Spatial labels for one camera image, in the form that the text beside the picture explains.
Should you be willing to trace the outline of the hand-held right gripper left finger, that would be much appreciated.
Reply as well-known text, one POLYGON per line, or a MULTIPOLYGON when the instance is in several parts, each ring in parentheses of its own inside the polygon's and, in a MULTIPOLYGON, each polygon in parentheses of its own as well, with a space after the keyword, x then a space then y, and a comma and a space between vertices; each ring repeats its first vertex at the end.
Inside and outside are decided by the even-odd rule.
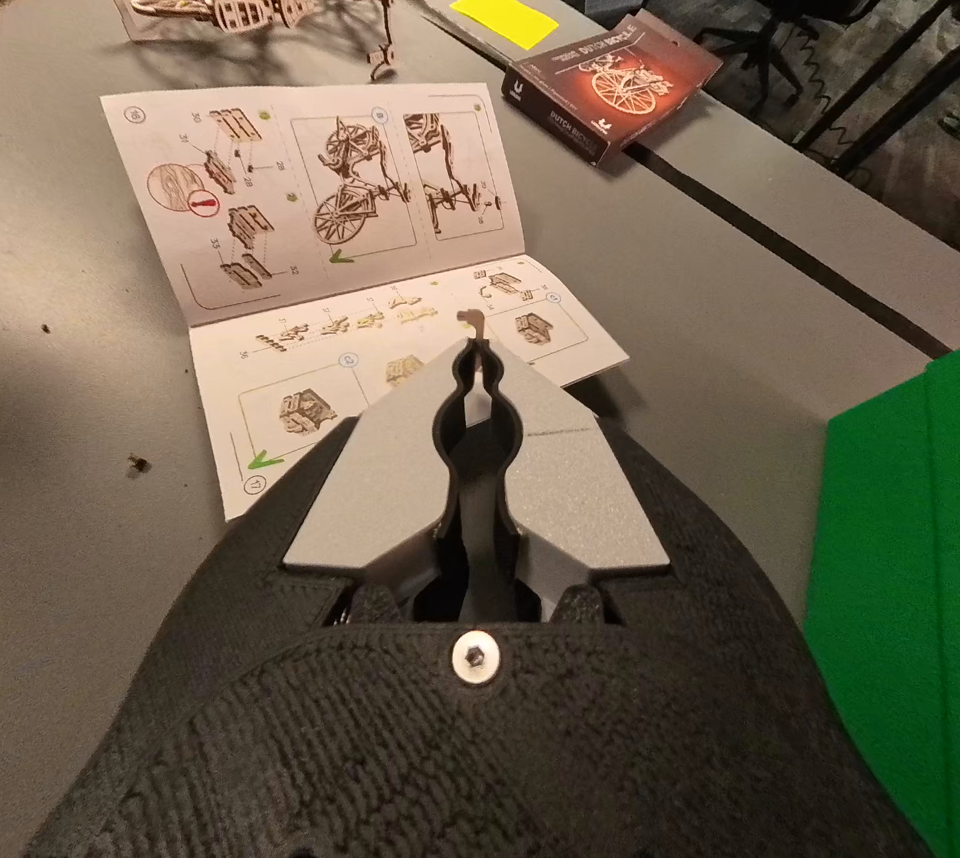
POLYGON ((435 439, 442 409, 464 417, 459 368, 474 341, 456 341, 359 417, 283 558, 387 588, 424 588, 441 573, 436 534, 451 471, 435 439))

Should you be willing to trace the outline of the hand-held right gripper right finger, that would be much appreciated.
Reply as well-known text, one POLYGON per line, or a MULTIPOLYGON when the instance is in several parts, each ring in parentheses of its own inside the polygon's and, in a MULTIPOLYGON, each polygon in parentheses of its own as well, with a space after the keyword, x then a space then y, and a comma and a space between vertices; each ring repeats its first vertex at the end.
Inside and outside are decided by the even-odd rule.
POLYGON ((669 554, 594 412, 499 341, 486 343, 483 370, 510 444, 513 576, 556 607, 569 588, 666 572, 669 554))

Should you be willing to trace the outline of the dark red model kit box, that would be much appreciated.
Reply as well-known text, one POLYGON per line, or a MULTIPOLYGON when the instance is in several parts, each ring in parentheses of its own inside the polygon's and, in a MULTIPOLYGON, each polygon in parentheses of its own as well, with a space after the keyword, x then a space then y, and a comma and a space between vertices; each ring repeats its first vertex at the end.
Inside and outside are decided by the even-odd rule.
POLYGON ((641 11, 613 29, 510 64, 511 107, 592 166, 606 166, 671 117, 723 60, 641 11))

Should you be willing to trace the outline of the green plastic bin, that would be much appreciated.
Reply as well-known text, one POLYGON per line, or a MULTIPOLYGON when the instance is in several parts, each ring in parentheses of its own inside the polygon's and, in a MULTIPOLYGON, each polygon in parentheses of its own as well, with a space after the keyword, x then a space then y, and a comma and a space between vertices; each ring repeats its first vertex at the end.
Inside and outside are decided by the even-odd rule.
POLYGON ((803 628, 873 774, 958 856, 958 351, 828 422, 803 628))

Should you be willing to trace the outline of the open instruction booklet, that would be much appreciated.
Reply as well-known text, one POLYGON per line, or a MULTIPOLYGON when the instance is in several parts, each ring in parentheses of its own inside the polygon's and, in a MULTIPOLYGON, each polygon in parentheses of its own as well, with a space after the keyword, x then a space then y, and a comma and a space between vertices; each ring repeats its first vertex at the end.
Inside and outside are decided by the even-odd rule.
POLYGON ((484 83, 102 96, 189 329, 224 519, 473 330, 564 387, 629 355, 526 254, 484 83))

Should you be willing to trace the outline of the yellow sticky note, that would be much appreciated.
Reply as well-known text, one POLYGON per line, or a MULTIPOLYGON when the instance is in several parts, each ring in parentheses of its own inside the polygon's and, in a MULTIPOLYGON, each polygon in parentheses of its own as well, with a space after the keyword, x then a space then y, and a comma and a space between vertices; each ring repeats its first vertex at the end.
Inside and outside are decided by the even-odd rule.
POLYGON ((524 52, 540 45, 560 26, 558 21, 521 0, 454 0, 449 7, 524 52))

